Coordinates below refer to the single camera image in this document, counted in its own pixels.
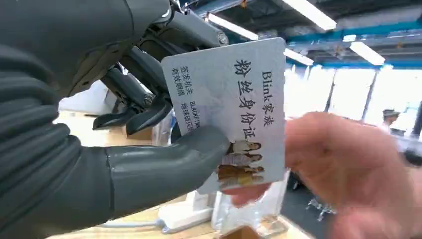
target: chair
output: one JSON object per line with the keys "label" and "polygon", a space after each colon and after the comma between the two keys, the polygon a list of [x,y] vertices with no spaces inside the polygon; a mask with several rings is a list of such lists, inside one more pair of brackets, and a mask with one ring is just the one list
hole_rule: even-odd
{"label": "chair", "polygon": [[336,210],[331,206],[329,203],[321,203],[321,199],[318,196],[313,197],[309,200],[308,205],[306,206],[306,210],[309,209],[310,206],[321,210],[321,213],[318,216],[318,221],[321,222],[324,219],[324,215],[328,214],[337,214]]}

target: ceiling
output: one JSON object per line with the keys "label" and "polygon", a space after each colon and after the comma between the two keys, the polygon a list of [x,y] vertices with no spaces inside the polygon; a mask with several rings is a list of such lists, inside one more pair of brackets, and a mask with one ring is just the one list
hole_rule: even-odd
{"label": "ceiling", "polygon": [[422,23],[419,25],[419,22],[422,0],[308,1],[334,19],[337,29],[323,31],[281,0],[180,2],[186,2],[198,15],[211,12],[257,34],[282,37],[290,44],[289,48],[300,51],[320,64],[364,61],[342,42],[347,34],[356,34],[359,39],[368,40],[370,47],[387,61],[421,61]]}

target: person in background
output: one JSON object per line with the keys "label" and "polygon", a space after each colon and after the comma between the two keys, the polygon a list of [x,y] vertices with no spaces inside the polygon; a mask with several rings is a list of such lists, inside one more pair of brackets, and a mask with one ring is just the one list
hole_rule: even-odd
{"label": "person in background", "polygon": [[400,112],[394,111],[392,109],[385,109],[383,110],[383,123],[380,128],[390,134],[391,133],[391,125],[399,118]]}

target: woman in photo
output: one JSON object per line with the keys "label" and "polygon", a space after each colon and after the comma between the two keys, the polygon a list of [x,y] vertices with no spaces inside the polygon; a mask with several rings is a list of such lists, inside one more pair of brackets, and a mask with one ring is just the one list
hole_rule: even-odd
{"label": "woman in photo", "polygon": [[241,176],[240,178],[229,178],[221,181],[220,189],[230,186],[250,186],[264,181],[264,177],[249,174],[248,176]]}
{"label": "woman in photo", "polygon": [[240,178],[244,176],[252,176],[255,173],[264,172],[263,167],[253,168],[251,166],[234,166],[234,165],[220,165],[218,167],[218,181],[230,179],[230,178]]}
{"label": "woman in photo", "polygon": [[254,150],[259,150],[261,148],[260,143],[252,143],[247,140],[235,141],[230,144],[230,148],[227,151],[227,154],[239,153],[246,154]]}
{"label": "woman in photo", "polygon": [[261,154],[228,154],[223,158],[222,165],[246,166],[262,159]]}

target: white device base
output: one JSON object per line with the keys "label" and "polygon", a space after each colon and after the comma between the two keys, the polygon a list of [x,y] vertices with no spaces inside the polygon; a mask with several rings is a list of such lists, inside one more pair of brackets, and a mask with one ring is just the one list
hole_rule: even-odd
{"label": "white device base", "polygon": [[164,234],[175,233],[209,221],[212,207],[194,210],[187,201],[165,205],[158,211],[158,217],[164,221]]}

